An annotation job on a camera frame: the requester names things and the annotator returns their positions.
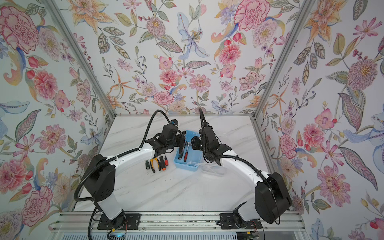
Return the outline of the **orange black handled screwdriver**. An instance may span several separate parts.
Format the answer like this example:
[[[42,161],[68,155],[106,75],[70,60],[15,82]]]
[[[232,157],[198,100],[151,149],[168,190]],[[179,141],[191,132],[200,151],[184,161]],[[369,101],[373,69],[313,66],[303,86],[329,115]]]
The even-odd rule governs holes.
[[[165,163],[165,159],[164,159],[163,156],[160,156],[159,170],[161,170],[161,171],[165,171],[166,170],[166,163]]]

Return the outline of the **blue plastic tool box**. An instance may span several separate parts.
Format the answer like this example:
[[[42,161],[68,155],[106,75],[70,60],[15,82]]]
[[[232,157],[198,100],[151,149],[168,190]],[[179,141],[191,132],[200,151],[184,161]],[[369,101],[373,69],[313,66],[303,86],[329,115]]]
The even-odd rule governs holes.
[[[184,162],[184,155],[181,160],[178,160],[179,151],[177,152],[176,156],[174,157],[174,164],[176,168],[187,170],[191,172],[196,172],[199,168],[199,164],[203,162],[203,156],[202,152],[198,150],[192,149],[192,138],[193,137],[199,137],[199,133],[193,132],[193,131],[186,131],[185,134],[185,142],[189,142],[189,152],[188,152],[188,159],[186,162]]]

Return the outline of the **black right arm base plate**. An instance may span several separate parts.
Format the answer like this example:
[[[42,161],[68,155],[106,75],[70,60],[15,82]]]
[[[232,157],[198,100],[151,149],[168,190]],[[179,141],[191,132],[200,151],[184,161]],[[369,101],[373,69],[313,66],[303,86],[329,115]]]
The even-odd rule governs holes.
[[[261,230],[262,225],[259,219],[245,222],[238,215],[234,213],[221,213],[219,214],[219,220],[216,224],[221,227],[222,230]]]

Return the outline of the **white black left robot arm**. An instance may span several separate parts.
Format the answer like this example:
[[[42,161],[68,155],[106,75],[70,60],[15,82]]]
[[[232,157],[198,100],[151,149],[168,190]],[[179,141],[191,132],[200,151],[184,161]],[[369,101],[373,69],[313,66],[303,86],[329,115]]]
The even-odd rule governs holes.
[[[128,217],[114,194],[116,177],[144,162],[149,163],[153,173],[165,171],[168,162],[164,155],[167,151],[183,147],[185,135],[185,131],[179,130],[178,121],[172,120],[153,138],[144,137],[144,142],[137,148],[108,158],[101,154],[94,156],[75,190],[74,199],[77,202],[93,202],[96,209],[103,213],[102,223],[107,229],[120,229]]]

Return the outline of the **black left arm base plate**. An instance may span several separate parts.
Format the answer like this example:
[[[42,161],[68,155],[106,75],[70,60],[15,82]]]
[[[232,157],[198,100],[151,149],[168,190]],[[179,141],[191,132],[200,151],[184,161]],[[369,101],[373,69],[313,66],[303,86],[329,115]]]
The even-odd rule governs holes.
[[[97,230],[138,230],[141,214],[120,214],[115,219],[110,220],[102,214]]]

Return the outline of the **red handled small screwdriver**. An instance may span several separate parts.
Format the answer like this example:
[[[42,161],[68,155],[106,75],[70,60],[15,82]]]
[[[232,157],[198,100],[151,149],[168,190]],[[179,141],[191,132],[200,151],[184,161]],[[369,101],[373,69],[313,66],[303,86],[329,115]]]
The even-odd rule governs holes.
[[[169,162],[168,162],[168,158],[167,156],[164,154],[164,158],[165,158],[165,166],[168,167],[169,166]]]

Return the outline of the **yellow handled pliers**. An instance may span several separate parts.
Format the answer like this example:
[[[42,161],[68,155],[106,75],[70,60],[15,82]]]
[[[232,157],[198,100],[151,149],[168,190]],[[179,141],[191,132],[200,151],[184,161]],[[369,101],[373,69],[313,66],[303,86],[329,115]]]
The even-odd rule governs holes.
[[[161,167],[161,164],[160,164],[160,161],[158,160],[158,158],[153,158],[150,160],[150,168],[151,168],[153,173],[156,173],[156,170],[158,170],[158,171],[162,170],[162,167]]]

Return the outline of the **clear plastic box lid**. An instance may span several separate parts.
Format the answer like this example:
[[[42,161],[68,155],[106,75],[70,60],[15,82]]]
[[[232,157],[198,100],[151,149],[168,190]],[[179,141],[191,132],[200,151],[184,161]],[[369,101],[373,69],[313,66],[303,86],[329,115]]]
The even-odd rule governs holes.
[[[228,170],[224,167],[221,167],[217,164],[209,164],[206,162],[199,164],[199,169],[202,171],[202,173],[210,175],[210,176],[216,176],[216,177],[223,177],[227,174]]]

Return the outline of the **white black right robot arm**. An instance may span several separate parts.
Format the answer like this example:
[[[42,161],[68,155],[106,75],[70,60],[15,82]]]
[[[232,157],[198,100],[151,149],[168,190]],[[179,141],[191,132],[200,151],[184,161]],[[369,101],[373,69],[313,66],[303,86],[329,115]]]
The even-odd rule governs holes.
[[[263,172],[240,158],[232,148],[221,143],[209,124],[203,123],[199,134],[199,137],[192,138],[192,148],[202,151],[209,164],[215,163],[235,172],[254,190],[252,197],[233,210],[235,224],[241,228],[246,222],[256,219],[280,224],[281,215],[293,203],[283,177],[277,172]]]

